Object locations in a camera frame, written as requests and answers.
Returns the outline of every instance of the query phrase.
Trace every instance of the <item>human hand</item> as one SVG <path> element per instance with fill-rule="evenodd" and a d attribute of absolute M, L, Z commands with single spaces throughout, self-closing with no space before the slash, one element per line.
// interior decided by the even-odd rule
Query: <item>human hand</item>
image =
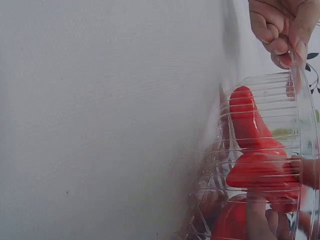
<path fill-rule="evenodd" d="M 289 45 L 305 63 L 308 42 L 320 18 L 319 0 L 248 0 L 254 35 L 282 69 L 294 63 Z"/>
<path fill-rule="evenodd" d="M 299 172 L 302 169 L 301 183 L 303 185 L 319 189 L 320 164 L 311 160 L 302 159 L 301 163 L 291 163 L 292 170 Z M 288 219 L 285 214 L 272 209 L 266 211 L 266 200 L 260 196 L 248 196 L 246 207 L 247 233 L 249 240 L 291 240 Z M 299 212 L 298 227 L 307 235 L 319 232 L 318 222 L 312 223 L 311 214 Z"/>

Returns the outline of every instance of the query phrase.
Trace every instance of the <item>red vegetable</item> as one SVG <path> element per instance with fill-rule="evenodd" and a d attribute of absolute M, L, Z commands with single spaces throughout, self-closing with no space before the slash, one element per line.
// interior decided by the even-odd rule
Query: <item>red vegetable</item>
<path fill-rule="evenodd" d="M 273 138 L 258 112 L 251 90 L 238 87 L 231 94 L 229 110 L 234 127 L 235 138 L 243 149 L 281 148 L 283 145 Z"/>
<path fill-rule="evenodd" d="M 264 123 L 251 90 L 238 87 L 230 97 L 229 106 L 236 141 L 244 150 L 226 183 L 264 192 L 272 208 L 279 211 L 296 210 L 301 185 L 293 177 L 290 165 L 283 163 L 287 158 L 284 146 L 273 138 Z"/>
<path fill-rule="evenodd" d="M 237 195 L 222 209 L 212 230 L 211 240 L 247 239 L 246 195 Z"/>

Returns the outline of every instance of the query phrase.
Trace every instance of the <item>ridged plastic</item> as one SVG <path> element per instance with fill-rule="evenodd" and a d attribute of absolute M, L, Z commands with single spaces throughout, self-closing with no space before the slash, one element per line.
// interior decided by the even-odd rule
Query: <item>ridged plastic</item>
<path fill-rule="evenodd" d="M 256 109 L 241 111 L 250 106 L 245 96 L 251 93 Z M 188 198 L 188 217 L 172 239 L 248 239 L 248 226 L 241 230 L 239 223 L 247 222 L 249 198 L 256 202 L 264 199 L 266 204 L 261 204 L 265 204 L 266 214 L 278 213 L 277 227 L 287 232 L 286 239 L 318 239 L 313 224 L 307 231 L 299 230 L 301 212 L 310 213 L 311 222 L 317 223 L 320 206 L 318 190 L 301 184 L 301 159 L 314 168 L 319 161 L 319 132 L 304 68 L 296 61 L 287 72 L 246 78 L 229 89 L 221 87 L 219 95 L 216 141 L 197 170 L 194 191 Z M 257 114 L 271 136 L 260 129 L 257 137 L 252 137 L 248 128 L 261 124 L 252 119 Z M 314 176 L 310 185 L 318 186 L 319 176 Z M 284 226 L 280 226 L 281 218 L 287 220 Z M 280 238 L 282 233 L 274 234 Z"/>

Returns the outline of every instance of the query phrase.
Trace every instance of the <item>black leaf pattern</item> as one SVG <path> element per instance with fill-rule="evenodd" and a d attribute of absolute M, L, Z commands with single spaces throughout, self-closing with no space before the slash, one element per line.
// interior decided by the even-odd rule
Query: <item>black leaf pattern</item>
<path fill-rule="evenodd" d="M 316 24 L 318 27 L 320 27 L 320 21 L 317 22 Z M 316 57 L 319 56 L 319 52 L 310 52 L 308 55 L 307 55 L 307 60 L 311 60 L 311 59 L 314 59 Z M 308 71 L 308 72 L 315 72 L 316 74 L 316 79 L 314 81 L 312 81 L 311 84 L 309 84 L 309 87 L 310 87 L 310 91 L 311 91 L 311 94 L 313 94 L 315 92 L 315 89 L 317 90 L 317 92 L 320 94 L 320 84 L 319 84 L 319 74 L 317 73 L 317 71 L 315 70 L 315 68 L 310 65 L 310 63 L 308 62 L 306 65 L 305 65 L 305 70 Z"/>
<path fill-rule="evenodd" d="M 311 72 L 311 67 L 308 63 L 305 65 L 305 70 Z"/>
<path fill-rule="evenodd" d="M 319 55 L 318 52 L 311 52 L 307 55 L 306 59 L 310 60 L 310 59 L 314 59 L 315 57 L 317 57 Z"/>

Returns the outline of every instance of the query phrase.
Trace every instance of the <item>green object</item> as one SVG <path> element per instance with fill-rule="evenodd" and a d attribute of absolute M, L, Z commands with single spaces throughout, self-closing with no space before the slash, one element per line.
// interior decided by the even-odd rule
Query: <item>green object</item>
<path fill-rule="evenodd" d="M 316 121 L 319 123 L 320 122 L 320 114 L 318 110 L 315 110 L 315 116 L 316 116 Z"/>
<path fill-rule="evenodd" d="M 274 131 L 272 131 L 272 135 L 274 137 L 281 137 L 281 136 L 286 136 L 291 134 L 293 134 L 292 129 L 287 129 L 287 128 L 277 128 Z"/>

